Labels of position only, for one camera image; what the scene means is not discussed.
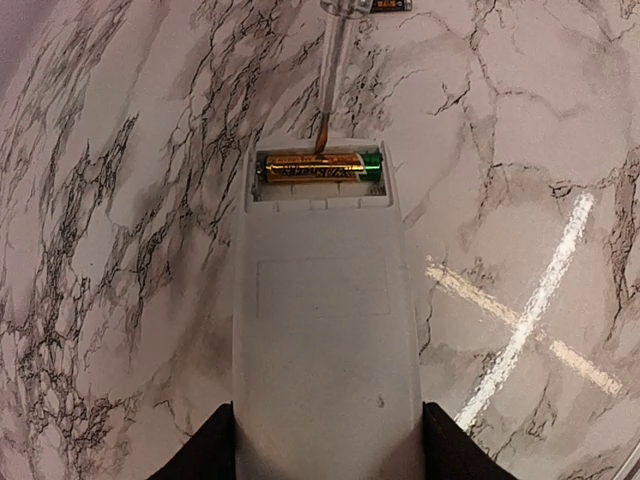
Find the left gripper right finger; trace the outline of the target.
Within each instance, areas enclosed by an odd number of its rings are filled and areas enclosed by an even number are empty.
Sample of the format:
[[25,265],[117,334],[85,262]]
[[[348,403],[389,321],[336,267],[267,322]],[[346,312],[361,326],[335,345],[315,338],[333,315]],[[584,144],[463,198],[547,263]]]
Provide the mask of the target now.
[[426,479],[515,480],[437,403],[423,403],[422,429]]

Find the clear handle screwdriver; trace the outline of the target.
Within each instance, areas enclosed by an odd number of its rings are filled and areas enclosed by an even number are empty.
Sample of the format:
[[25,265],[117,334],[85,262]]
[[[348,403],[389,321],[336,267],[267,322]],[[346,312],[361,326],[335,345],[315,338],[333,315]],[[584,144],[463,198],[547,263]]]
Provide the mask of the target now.
[[331,114],[336,109],[345,65],[353,46],[355,22],[368,15],[372,0],[328,0],[320,6],[327,14],[319,81],[320,127],[314,153],[321,154],[329,137]]

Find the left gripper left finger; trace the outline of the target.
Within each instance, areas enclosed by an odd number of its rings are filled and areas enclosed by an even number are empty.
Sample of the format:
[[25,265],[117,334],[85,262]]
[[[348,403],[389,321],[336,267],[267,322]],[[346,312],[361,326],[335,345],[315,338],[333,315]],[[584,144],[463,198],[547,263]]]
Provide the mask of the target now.
[[221,404],[179,451],[148,479],[234,480],[233,404]]

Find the white remote control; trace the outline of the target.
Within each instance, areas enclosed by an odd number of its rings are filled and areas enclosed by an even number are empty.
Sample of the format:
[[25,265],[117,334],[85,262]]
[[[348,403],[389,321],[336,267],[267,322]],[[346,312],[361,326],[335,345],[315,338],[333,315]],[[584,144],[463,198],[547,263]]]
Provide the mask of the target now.
[[388,147],[376,182],[270,183],[247,153],[235,247],[232,403],[240,479],[421,479],[417,325]]

